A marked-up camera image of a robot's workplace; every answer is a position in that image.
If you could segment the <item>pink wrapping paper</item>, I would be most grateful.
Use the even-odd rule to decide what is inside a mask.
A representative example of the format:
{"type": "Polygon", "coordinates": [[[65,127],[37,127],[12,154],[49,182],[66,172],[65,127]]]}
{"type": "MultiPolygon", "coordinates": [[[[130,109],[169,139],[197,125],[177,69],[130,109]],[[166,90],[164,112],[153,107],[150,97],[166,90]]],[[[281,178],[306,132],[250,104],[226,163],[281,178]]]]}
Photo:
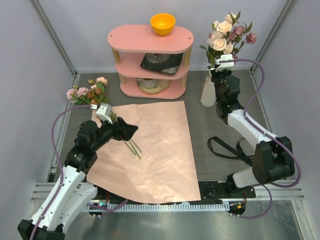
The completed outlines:
{"type": "Polygon", "coordinates": [[[113,111],[138,126],[133,135],[138,155],[126,143],[110,140],[97,151],[87,181],[138,203],[200,200],[185,103],[128,104],[113,111]]]}

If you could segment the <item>brown orange flower stem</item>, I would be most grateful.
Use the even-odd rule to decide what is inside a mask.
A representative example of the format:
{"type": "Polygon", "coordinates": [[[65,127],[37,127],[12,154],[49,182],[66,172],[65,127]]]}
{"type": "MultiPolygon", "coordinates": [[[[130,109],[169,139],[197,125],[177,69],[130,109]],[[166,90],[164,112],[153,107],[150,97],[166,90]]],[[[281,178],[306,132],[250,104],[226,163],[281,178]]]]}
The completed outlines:
{"type": "MultiPolygon", "coordinates": [[[[108,104],[106,88],[104,89],[104,91],[102,91],[99,88],[95,89],[95,90],[92,90],[92,89],[89,90],[89,94],[87,96],[90,99],[90,103],[92,105],[100,105],[101,103],[108,104]]],[[[111,110],[110,117],[111,117],[112,122],[114,123],[117,120],[118,116],[116,113],[113,112],[113,110],[111,110]]],[[[135,156],[137,156],[139,159],[141,159],[141,156],[139,155],[139,153],[142,153],[142,151],[133,140],[131,140],[131,139],[125,140],[124,143],[135,156]]]]}

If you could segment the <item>light pink rose spray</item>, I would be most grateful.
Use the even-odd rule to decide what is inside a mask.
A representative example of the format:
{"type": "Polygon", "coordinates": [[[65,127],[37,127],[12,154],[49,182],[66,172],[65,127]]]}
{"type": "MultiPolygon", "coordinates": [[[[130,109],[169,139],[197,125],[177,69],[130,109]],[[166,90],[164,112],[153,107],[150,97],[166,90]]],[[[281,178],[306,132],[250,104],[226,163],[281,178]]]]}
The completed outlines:
{"type": "Polygon", "coordinates": [[[88,97],[90,93],[89,89],[86,87],[72,88],[67,91],[67,99],[76,105],[89,105],[91,100],[88,97]]]}

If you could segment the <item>mauve pink flower bunch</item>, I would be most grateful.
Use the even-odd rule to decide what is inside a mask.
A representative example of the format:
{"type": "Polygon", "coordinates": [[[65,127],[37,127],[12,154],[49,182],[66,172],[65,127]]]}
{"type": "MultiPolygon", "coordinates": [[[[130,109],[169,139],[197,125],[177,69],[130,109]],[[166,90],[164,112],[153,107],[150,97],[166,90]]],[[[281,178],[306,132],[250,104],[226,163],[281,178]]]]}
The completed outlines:
{"type": "Polygon", "coordinates": [[[251,32],[252,27],[253,22],[249,25],[245,23],[244,26],[235,26],[229,33],[227,41],[233,46],[233,50],[231,52],[233,55],[237,55],[245,45],[254,45],[256,43],[257,35],[251,32]]]}

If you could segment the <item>peach and orange flower bunch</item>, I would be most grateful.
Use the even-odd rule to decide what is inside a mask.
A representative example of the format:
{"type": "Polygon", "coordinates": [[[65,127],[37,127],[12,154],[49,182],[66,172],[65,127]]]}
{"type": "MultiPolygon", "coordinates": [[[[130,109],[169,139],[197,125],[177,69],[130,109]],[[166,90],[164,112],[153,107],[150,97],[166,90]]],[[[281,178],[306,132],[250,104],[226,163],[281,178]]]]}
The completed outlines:
{"type": "Polygon", "coordinates": [[[212,31],[209,33],[208,39],[211,38],[212,47],[218,52],[217,59],[221,55],[232,54],[233,45],[228,43],[228,36],[234,27],[240,26],[240,16],[240,11],[237,14],[229,12],[223,21],[216,20],[211,24],[212,31]]]}

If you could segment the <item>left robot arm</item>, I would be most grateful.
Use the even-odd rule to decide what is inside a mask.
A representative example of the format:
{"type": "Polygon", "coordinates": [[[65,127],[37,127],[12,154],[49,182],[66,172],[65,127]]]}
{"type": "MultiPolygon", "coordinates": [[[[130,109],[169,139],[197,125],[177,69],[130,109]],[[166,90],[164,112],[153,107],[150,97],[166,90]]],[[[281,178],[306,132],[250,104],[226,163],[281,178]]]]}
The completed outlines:
{"type": "Polygon", "coordinates": [[[97,160],[97,151],[110,140],[128,141],[138,126],[126,123],[121,117],[110,123],[103,121],[101,126],[93,120],[83,122],[69,151],[60,176],[48,197],[31,217],[23,219],[17,230],[24,240],[63,240],[66,233],[92,200],[102,199],[107,188],[100,182],[90,183],[86,176],[97,160]]]}

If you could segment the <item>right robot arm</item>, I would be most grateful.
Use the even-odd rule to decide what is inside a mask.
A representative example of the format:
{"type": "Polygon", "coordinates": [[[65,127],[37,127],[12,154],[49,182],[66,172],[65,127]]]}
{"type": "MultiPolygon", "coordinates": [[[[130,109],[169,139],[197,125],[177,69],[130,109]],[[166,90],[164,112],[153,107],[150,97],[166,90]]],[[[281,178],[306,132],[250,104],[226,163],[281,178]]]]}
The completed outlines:
{"type": "Polygon", "coordinates": [[[227,177],[226,193],[236,198],[245,187],[272,184],[293,176],[296,168],[291,140],[269,132],[245,112],[238,100],[240,79],[230,70],[211,70],[210,76],[214,84],[217,116],[241,134],[254,149],[253,156],[246,156],[239,149],[234,153],[249,168],[227,177]]]}

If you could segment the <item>pale pink flower stem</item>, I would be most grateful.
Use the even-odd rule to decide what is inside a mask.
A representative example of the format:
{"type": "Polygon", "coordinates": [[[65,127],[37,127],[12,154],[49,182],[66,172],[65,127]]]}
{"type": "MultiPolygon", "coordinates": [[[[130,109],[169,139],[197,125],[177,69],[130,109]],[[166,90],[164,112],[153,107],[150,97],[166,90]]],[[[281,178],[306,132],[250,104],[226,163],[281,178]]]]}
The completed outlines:
{"type": "Polygon", "coordinates": [[[205,50],[205,54],[207,57],[208,66],[207,68],[210,69],[215,65],[215,61],[218,57],[218,52],[213,49],[213,42],[211,38],[208,38],[206,40],[207,46],[200,45],[199,47],[203,50],[205,50]]]}

